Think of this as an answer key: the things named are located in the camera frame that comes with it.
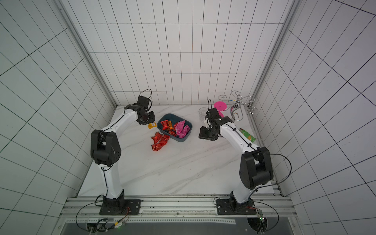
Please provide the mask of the orange tea bag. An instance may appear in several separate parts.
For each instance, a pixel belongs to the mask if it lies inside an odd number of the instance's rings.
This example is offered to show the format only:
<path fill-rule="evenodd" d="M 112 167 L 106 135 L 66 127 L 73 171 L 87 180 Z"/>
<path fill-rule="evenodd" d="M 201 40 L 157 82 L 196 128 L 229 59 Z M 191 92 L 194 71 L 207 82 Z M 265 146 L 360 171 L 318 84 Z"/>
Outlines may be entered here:
<path fill-rule="evenodd" d="M 171 120 L 168 120 L 168 121 L 167 121 L 167 126 L 168 126 L 168 129 L 169 129 L 169 130 L 175 128 L 175 126 L 172 124 Z"/>

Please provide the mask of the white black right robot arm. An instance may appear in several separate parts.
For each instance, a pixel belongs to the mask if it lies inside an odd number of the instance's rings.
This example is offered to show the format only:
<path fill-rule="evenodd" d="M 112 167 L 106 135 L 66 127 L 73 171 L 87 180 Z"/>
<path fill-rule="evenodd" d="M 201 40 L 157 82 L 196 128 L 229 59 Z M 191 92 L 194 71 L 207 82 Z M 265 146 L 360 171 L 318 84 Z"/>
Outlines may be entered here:
<path fill-rule="evenodd" d="M 200 128 L 199 139 L 215 141 L 219 137 L 227 140 L 240 154 L 240 184 L 230 193 L 228 199 L 217 198 L 214 204 L 219 215 L 257 215 L 251 195 L 259 186 L 265 186 L 274 177 L 270 152 L 265 147 L 253 144 L 228 117 L 205 117 Z"/>

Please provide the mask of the red tea bag pile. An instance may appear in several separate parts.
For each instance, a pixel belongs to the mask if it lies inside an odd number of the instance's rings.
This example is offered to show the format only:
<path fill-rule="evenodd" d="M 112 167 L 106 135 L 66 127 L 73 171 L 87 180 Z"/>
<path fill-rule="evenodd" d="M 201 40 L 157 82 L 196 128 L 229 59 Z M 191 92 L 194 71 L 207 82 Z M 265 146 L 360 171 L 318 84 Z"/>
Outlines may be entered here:
<path fill-rule="evenodd" d="M 162 139 L 162 137 L 163 137 L 163 134 L 161 134 L 160 132 L 156 132 L 154 134 L 154 136 L 151 137 L 151 138 L 152 138 L 154 144 L 157 144 Z"/>
<path fill-rule="evenodd" d="M 163 135 L 162 139 L 157 144 L 153 144 L 151 146 L 152 150 L 153 151 L 159 151 L 162 147 L 164 147 L 167 144 L 169 139 L 170 139 L 170 136 Z"/>

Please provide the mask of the yellow tea bag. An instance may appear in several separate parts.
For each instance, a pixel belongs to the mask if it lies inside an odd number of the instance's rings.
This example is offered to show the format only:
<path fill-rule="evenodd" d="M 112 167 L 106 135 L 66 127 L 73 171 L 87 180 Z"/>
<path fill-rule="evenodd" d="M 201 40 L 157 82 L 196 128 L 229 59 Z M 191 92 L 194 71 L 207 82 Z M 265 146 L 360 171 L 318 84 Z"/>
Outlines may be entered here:
<path fill-rule="evenodd" d="M 149 124 L 148 124 L 148 128 L 149 128 L 149 129 L 156 128 L 156 127 L 157 127 L 157 123 L 156 123 L 156 122 L 153 122 L 153 123 L 149 123 Z"/>

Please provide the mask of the pink tea bag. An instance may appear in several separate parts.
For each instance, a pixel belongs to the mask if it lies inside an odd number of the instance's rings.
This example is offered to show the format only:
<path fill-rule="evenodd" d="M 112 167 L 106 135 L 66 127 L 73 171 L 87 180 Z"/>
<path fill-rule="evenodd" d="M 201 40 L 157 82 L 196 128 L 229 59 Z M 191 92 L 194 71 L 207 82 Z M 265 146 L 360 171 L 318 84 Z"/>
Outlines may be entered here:
<path fill-rule="evenodd" d="M 188 125 L 185 125 L 182 131 L 177 135 L 180 139 L 185 138 L 190 132 L 191 128 Z"/>
<path fill-rule="evenodd" d="M 177 135 L 183 132 L 185 126 L 185 120 L 182 120 L 175 124 L 175 132 Z"/>

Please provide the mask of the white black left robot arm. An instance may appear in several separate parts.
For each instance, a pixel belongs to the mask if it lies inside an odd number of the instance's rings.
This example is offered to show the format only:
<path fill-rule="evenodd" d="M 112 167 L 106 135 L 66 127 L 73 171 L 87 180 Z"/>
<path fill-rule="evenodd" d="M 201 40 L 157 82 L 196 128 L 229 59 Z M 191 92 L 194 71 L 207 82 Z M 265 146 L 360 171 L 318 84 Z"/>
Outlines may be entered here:
<path fill-rule="evenodd" d="M 135 209 L 140 200 L 126 200 L 120 183 L 118 161 L 121 146 L 118 136 L 134 122 L 148 125 L 155 121 L 153 111 L 146 111 L 137 105 L 128 105 L 114 122 L 91 134 L 91 157 L 101 170 L 106 194 L 100 207 L 100 215 L 138 214 Z"/>

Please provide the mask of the red tea bag front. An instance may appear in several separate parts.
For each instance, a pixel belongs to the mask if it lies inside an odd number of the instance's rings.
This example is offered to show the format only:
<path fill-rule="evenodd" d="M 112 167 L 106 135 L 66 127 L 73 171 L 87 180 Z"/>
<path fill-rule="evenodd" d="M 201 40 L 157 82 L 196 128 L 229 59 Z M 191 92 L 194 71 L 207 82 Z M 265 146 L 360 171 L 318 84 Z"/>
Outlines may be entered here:
<path fill-rule="evenodd" d="M 177 133 L 176 133 L 175 129 L 170 129 L 168 133 L 169 133 L 169 135 L 171 135 L 173 137 L 177 136 Z"/>

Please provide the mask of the pink tea bag front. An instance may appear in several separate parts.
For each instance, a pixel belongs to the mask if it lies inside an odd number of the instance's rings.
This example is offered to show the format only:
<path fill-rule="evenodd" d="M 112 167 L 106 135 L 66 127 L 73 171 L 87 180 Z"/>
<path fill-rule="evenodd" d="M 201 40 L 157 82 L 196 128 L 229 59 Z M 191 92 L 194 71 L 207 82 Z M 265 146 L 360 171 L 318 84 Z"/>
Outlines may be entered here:
<path fill-rule="evenodd" d="M 185 138 L 190 132 L 191 128 L 188 125 L 185 125 L 182 131 L 177 135 L 180 139 Z"/>

